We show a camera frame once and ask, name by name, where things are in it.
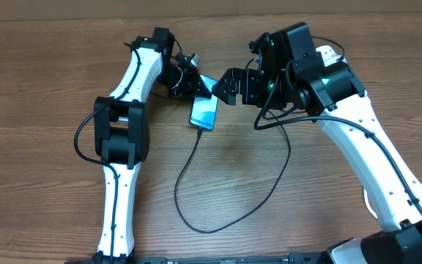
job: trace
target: white robotic arm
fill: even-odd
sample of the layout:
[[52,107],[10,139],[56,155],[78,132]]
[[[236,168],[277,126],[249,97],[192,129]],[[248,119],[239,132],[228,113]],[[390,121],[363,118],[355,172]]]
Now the white robotic arm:
[[[127,93],[121,100],[131,102],[137,100],[145,103],[151,86],[155,79],[162,71],[161,54],[150,48],[139,48],[137,52],[141,58],[141,66],[138,75],[131,84],[129,93]],[[120,82],[119,86],[110,94],[111,97],[118,98],[125,88],[128,86],[130,80],[138,67],[138,59],[132,52],[131,63],[128,67],[125,76]],[[120,117],[120,121],[128,121],[127,117]],[[119,175],[118,178],[118,194],[117,206],[115,214],[115,228],[111,229],[111,219],[114,209],[115,198],[115,181],[114,173],[104,166],[105,174],[105,211],[103,217],[103,231],[100,237],[98,251],[104,255],[111,255],[111,233],[115,232],[114,236],[114,257],[120,257],[121,254],[130,255],[134,248],[133,237],[133,206],[135,198],[135,186],[138,173],[141,168],[141,162],[137,163],[133,169],[128,169],[126,164],[110,163]]]
[[[340,57],[328,45],[318,47],[316,50],[321,52],[325,67],[336,63]],[[332,111],[325,109],[321,115],[356,122],[373,132],[393,156],[409,187],[419,198],[422,206],[422,185],[408,169],[382,129],[367,92],[363,97],[352,95],[343,99],[337,102],[336,106],[337,108]],[[410,197],[404,191],[404,186],[392,165],[375,142],[366,138],[362,131],[341,122],[320,120],[317,123],[322,131],[339,147],[359,177],[368,196],[371,197],[371,202],[377,214],[377,221],[384,232],[400,230],[400,223],[405,219],[410,220],[412,224],[422,219],[422,215],[416,207],[408,203]]]

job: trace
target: black wire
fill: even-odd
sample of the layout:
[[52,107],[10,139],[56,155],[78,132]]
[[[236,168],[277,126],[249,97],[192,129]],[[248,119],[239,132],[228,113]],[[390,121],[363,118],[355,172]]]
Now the black wire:
[[318,39],[318,40],[328,41],[329,43],[333,43],[333,44],[337,45],[343,51],[343,55],[341,55],[341,57],[339,57],[338,61],[339,62],[343,61],[343,59],[344,59],[344,48],[343,48],[343,46],[341,46],[340,44],[338,44],[334,40],[331,40],[331,39],[326,38],[326,37],[312,36],[312,38]]
[[[269,113],[273,116],[273,118],[274,118],[274,119],[278,120],[278,117],[277,117],[277,116],[275,116],[275,115],[274,115],[271,111],[268,111],[268,112],[269,112]],[[262,202],[261,202],[258,206],[256,206],[253,210],[251,210],[250,212],[248,212],[248,213],[247,213],[247,214],[245,214],[244,216],[240,217],[239,219],[237,219],[237,220],[235,220],[235,221],[233,221],[233,222],[231,222],[231,223],[229,223],[229,224],[226,224],[226,225],[225,225],[225,226],[223,226],[223,227],[219,227],[218,229],[215,229],[215,230],[209,230],[209,231],[199,230],[199,229],[197,229],[197,228],[193,227],[190,223],[188,223],[188,221],[187,221],[187,220],[185,219],[185,217],[182,215],[182,212],[180,211],[179,204],[178,204],[178,201],[177,201],[177,189],[178,189],[178,185],[179,185],[180,179],[182,178],[182,176],[183,176],[183,174],[184,174],[185,170],[188,168],[188,165],[189,165],[189,164],[190,164],[190,162],[191,162],[191,159],[192,159],[193,155],[195,154],[196,147],[198,146],[199,139],[201,138],[201,134],[202,134],[202,132],[203,132],[203,128],[199,128],[199,129],[198,129],[198,136],[196,137],[195,147],[193,147],[193,150],[192,150],[192,152],[191,152],[191,154],[190,154],[190,157],[188,158],[187,162],[185,163],[185,166],[183,167],[182,171],[180,172],[179,177],[177,178],[177,181],[176,181],[176,183],[175,183],[175,188],[174,188],[174,201],[175,201],[175,208],[177,209],[177,212],[179,213],[180,218],[183,220],[183,222],[184,222],[184,223],[185,223],[185,224],[186,224],[186,225],[187,225],[190,229],[192,229],[192,230],[193,230],[193,231],[195,231],[195,232],[201,233],[201,234],[213,234],[213,233],[215,233],[215,232],[219,232],[219,231],[221,231],[221,230],[226,229],[227,227],[232,226],[233,224],[236,224],[236,223],[238,223],[238,222],[242,221],[243,219],[245,219],[245,218],[247,218],[248,216],[250,216],[252,213],[255,213],[255,211],[257,211],[258,209],[260,209],[260,207],[261,207],[261,206],[263,206],[263,205],[266,203],[266,201],[268,201],[268,199],[271,197],[271,194],[273,194],[274,190],[276,189],[276,186],[278,185],[279,180],[280,180],[280,179],[281,179],[281,177],[283,176],[284,170],[286,169],[286,166],[287,166],[287,164],[288,164],[288,162],[289,162],[289,158],[291,157],[291,142],[290,142],[289,137],[288,137],[288,135],[287,135],[287,132],[286,132],[286,130],[284,129],[284,127],[283,127],[283,126],[281,126],[281,129],[282,129],[282,130],[283,130],[283,132],[284,132],[284,137],[285,137],[285,140],[286,140],[286,143],[287,143],[287,147],[288,147],[288,154],[287,154],[287,159],[286,159],[286,162],[284,163],[283,169],[281,170],[281,173],[279,174],[278,179],[276,180],[275,184],[274,184],[274,185],[273,185],[273,187],[271,188],[270,193],[266,196],[266,198],[264,198],[264,200],[263,200],[263,201],[262,201]]]
[[280,114],[277,117],[267,117],[267,113],[264,113],[263,119],[264,120],[274,120],[276,118],[282,118],[282,117],[288,116],[290,114],[293,114],[295,109],[296,109],[295,106],[293,106],[287,111],[281,110],[283,112],[283,114]]
[[182,51],[182,46],[180,45],[179,41],[178,41],[177,39],[175,39],[174,41],[175,41],[175,43],[177,44],[177,46],[179,46],[180,53],[181,53],[181,54],[183,54],[183,51]]
[[250,63],[252,63],[254,60],[255,60],[255,58],[252,58],[251,60],[249,60],[249,61],[247,62],[247,65],[245,66],[245,70],[247,70],[247,69],[248,69],[248,66],[250,66]]
[[273,122],[273,123],[270,123],[270,124],[267,124],[267,125],[258,126],[260,119],[262,118],[264,113],[266,113],[266,111],[268,111],[269,102],[270,102],[272,96],[274,96],[274,94],[275,94],[275,89],[273,91],[271,91],[267,102],[265,103],[264,107],[262,108],[262,110],[260,110],[258,116],[256,117],[255,123],[253,124],[253,128],[255,128],[256,130],[264,130],[264,129],[268,129],[268,128],[274,128],[274,127],[279,126],[279,125],[291,124],[291,123],[295,123],[295,122],[329,120],[329,121],[341,122],[341,123],[344,123],[346,125],[350,125],[350,126],[356,128],[356,129],[362,131],[366,135],[366,138],[372,139],[377,144],[377,146],[379,146],[381,151],[385,154],[385,157],[388,159],[390,165],[393,167],[393,170],[395,171],[395,173],[397,174],[401,184],[403,185],[405,192],[410,197],[410,202],[415,205],[416,209],[418,210],[418,212],[422,216],[422,207],[419,204],[419,199],[416,198],[416,196],[412,192],[410,186],[408,185],[407,181],[404,179],[404,176],[401,173],[400,168],[396,164],[395,160],[393,159],[391,154],[388,152],[385,145],[375,136],[375,134],[372,133],[367,128],[364,128],[362,125],[359,125],[359,124],[357,124],[353,121],[349,121],[349,120],[339,118],[339,117],[318,116],[318,117],[296,117],[296,118],[291,118],[291,119],[288,119],[288,120]]
[[102,108],[93,111],[88,117],[86,117],[86,119],[79,125],[78,130],[76,131],[76,133],[74,135],[74,150],[79,155],[79,157],[81,157],[85,161],[92,162],[93,164],[99,164],[99,165],[106,166],[114,173],[115,193],[114,193],[114,205],[113,205],[113,212],[111,214],[111,227],[110,227],[111,228],[110,261],[109,261],[110,264],[113,263],[113,258],[114,258],[114,243],[115,243],[114,242],[115,241],[114,229],[116,227],[115,216],[116,216],[116,204],[117,204],[117,200],[118,200],[118,177],[119,177],[119,175],[116,173],[116,170],[110,164],[85,156],[79,150],[78,139],[79,139],[79,135],[81,134],[82,129],[88,123],[88,121],[90,121],[96,114],[101,112],[103,109],[105,109],[105,108],[111,106],[111,104],[121,100],[130,91],[131,85],[135,81],[136,76],[138,75],[138,72],[139,72],[139,67],[141,66],[141,58],[139,56],[139,53],[137,52],[136,49],[133,49],[133,52],[135,53],[136,58],[138,60],[138,66],[136,67],[135,73],[133,74],[133,77],[131,78],[130,82],[126,86],[125,90],[123,90],[122,94],[119,97],[115,98],[115,100],[113,100],[110,104],[107,104],[107,105],[103,106]]

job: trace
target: wood grain surface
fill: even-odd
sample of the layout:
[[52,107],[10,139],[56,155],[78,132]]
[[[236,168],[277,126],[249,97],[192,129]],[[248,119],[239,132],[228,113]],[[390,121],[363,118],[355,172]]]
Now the wood grain surface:
[[[0,22],[0,263],[63,263],[95,253],[103,172],[75,154],[73,135],[95,98],[123,77],[130,61],[123,42],[168,27],[186,53],[200,55],[203,74],[220,78],[245,66],[249,40],[299,21],[345,47],[383,128],[422,182],[422,13]],[[292,157],[266,205],[213,235],[189,230],[173,187],[196,140],[191,105],[153,97],[147,104],[151,146],[136,186],[136,255],[320,251],[380,230],[343,155],[309,122],[286,127]],[[274,184],[287,146],[280,130],[253,129],[257,112],[219,103],[215,130],[203,134],[179,187],[194,226],[209,230],[240,217]],[[93,133],[89,124],[80,138],[91,156]]]
[[0,0],[0,21],[422,12],[422,0]]

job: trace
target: black bracket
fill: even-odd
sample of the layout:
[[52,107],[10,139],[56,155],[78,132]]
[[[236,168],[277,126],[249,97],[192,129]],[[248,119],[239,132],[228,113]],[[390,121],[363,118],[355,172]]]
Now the black bracket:
[[[112,264],[134,264],[133,252],[129,256],[121,254],[120,257],[114,257]],[[64,264],[110,264],[110,256],[105,256],[103,252],[97,252],[90,260],[70,261]]]
[[133,51],[135,48],[150,48],[156,52],[162,54],[162,72],[157,77],[157,81],[167,85],[173,81],[174,72],[170,58],[172,56],[172,49],[174,47],[175,36],[169,31],[156,27],[152,33],[152,37],[141,37],[137,36],[136,40],[129,45],[130,50]]
[[[98,109],[103,110],[94,116],[95,152],[101,161],[127,164],[128,169],[145,161],[149,152],[146,104],[98,97],[94,111]],[[128,118],[128,128],[110,126],[119,117]]]
[[175,81],[170,85],[169,97],[182,96],[186,100],[193,100],[196,96],[211,98],[212,94],[199,75],[195,61],[199,56],[191,54],[186,56],[178,53],[175,56],[178,64],[174,67]]
[[259,69],[227,70],[213,88],[213,94],[224,103],[235,104],[231,92],[235,90],[237,94],[240,85],[243,104],[263,107],[273,87],[277,87],[269,101],[270,109],[283,109],[287,103],[293,103],[316,116],[325,109],[336,109],[338,101],[351,95],[365,95],[364,86],[348,64],[337,62],[325,67],[306,23],[272,34],[265,32],[250,41],[249,48],[251,53],[259,55]]
[[404,220],[401,230],[365,237],[360,247],[367,263],[422,264],[422,220]]
[[288,264],[319,264],[322,253],[291,253],[288,254]]

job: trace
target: robotic arm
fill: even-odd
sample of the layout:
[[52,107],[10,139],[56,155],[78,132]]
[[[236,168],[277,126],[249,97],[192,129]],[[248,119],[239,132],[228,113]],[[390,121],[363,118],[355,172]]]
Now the robotic arm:
[[[306,110],[309,118],[288,121],[318,120],[354,169],[371,197],[383,232],[335,246],[325,252],[324,261],[422,263],[422,185],[388,139],[344,56],[336,56],[330,46],[315,49],[312,38],[305,23],[264,33],[249,42],[251,52],[258,54],[259,69],[229,69],[213,92],[228,104],[235,104],[235,95],[240,93],[243,104],[262,107],[259,117],[287,103]],[[356,126],[336,122],[340,119]],[[276,124],[258,126],[258,120],[255,129]],[[391,159],[372,137],[385,146]]]
[[[131,44],[125,44],[132,54],[126,74],[108,98],[98,97],[95,101],[92,114],[95,151],[100,156],[100,161],[95,163],[104,165],[105,174],[103,232],[97,254],[91,260],[74,263],[133,261],[135,187],[141,163],[149,151],[145,103],[153,83],[159,81],[166,85],[170,98],[211,98],[211,92],[196,68],[198,55],[185,56],[179,52],[172,56],[174,41],[175,37],[168,29],[156,28],[152,38],[138,37]],[[171,58],[177,60],[176,65],[170,63]],[[111,122],[117,121],[127,122],[128,128],[111,127]]]

